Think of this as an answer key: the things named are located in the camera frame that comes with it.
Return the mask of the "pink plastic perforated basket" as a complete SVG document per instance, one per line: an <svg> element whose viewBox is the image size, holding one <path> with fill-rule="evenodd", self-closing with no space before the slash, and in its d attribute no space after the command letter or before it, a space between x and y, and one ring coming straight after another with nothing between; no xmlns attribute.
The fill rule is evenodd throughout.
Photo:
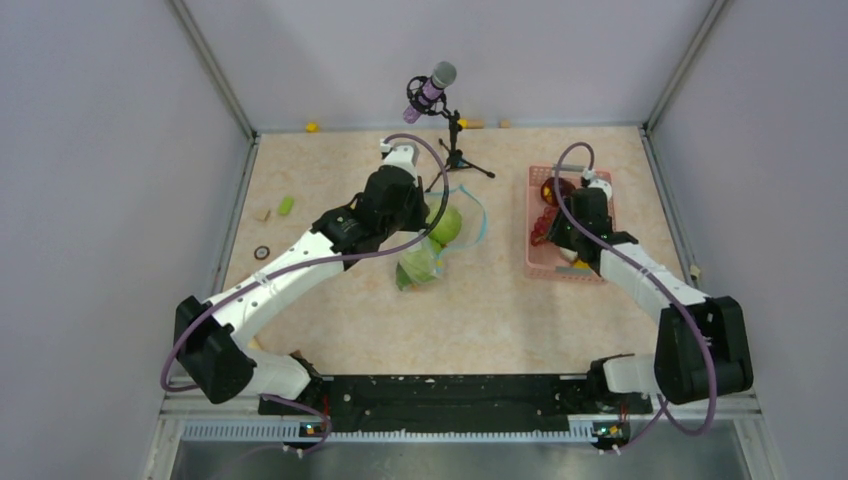
<svg viewBox="0 0 848 480"><path fill-rule="evenodd" d="M525 185L525 235L524 261L525 275L529 278L567 281L583 284L602 284L604 280L592 269L581 270L572 267L560 250L550 243L540 246L529 244L530 230L537 217L548 207L540 198L543 182L554 175L553 164L531 165L528 167Z"/></svg>

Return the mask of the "round green fruit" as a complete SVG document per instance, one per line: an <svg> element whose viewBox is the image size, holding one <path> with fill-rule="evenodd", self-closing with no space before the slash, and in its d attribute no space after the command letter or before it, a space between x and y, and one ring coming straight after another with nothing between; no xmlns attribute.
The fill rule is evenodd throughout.
<svg viewBox="0 0 848 480"><path fill-rule="evenodd" d="M428 237L440 245L448 245L459 236L463 226L463 217L458 208L448 206L440 220L428 234Z"/></svg>

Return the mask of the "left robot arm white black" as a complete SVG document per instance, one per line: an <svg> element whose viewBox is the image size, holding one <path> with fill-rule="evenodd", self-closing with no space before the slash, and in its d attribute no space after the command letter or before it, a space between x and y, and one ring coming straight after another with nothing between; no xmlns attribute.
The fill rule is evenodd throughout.
<svg viewBox="0 0 848 480"><path fill-rule="evenodd" d="M250 340L300 296L358 261L383 255L381 245L397 232L419 240L427 204L412 166L384 164L347 204L324 212L300 239L253 276L208 300L194 296L176 309L172 350L160 384L178 392L168 374L179 363L213 404L240 394L275 395L297 413L319 404L316 375L291 355L250 348Z"/></svg>

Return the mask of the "clear zip bag blue zipper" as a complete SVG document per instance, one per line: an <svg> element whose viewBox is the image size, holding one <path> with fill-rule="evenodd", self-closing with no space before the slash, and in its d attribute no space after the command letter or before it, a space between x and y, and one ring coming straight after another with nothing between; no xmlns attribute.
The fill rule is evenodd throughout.
<svg viewBox="0 0 848 480"><path fill-rule="evenodd" d="M395 268L395 285L406 291L440 280L447 257L483 241L488 215L482 202L463 184L452 188L446 211L425 240L405 249Z"/></svg>

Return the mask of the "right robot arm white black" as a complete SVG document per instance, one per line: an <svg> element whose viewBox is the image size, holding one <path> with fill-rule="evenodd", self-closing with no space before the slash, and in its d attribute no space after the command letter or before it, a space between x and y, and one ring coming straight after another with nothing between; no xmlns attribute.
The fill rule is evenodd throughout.
<svg viewBox="0 0 848 480"><path fill-rule="evenodd" d="M589 404L612 412L627 393L659 394L675 405L750 389L754 373L744 313L730 296L711 297L650 258L612 224L606 193L579 188L564 199L548 233L554 245L630 295L657 324L651 355L595 360Z"/></svg>

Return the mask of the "red grapes bunch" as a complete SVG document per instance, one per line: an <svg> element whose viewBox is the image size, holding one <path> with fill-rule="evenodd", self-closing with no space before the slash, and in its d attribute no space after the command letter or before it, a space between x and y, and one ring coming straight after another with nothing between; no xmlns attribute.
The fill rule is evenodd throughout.
<svg viewBox="0 0 848 480"><path fill-rule="evenodd" d="M548 206L537 217L530 230L529 244L531 246L540 246L549 242L549 231L556 219L557 207Z"/></svg>

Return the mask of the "green cabbage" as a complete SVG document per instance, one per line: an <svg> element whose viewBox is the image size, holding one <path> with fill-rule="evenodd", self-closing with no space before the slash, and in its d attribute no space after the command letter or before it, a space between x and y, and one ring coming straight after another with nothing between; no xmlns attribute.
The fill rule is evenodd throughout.
<svg viewBox="0 0 848 480"><path fill-rule="evenodd" d="M441 261L431 249L409 249L396 264L395 283L400 291L427 285L440 278L441 270Z"/></svg>

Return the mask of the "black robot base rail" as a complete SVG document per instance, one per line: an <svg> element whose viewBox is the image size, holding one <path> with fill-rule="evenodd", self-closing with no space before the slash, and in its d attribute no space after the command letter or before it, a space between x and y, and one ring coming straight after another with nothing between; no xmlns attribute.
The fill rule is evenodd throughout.
<svg viewBox="0 0 848 480"><path fill-rule="evenodd" d="M564 432L579 415L650 414L638 393L603 393L583 375L337 375L299 403L327 415L336 433Z"/></svg>

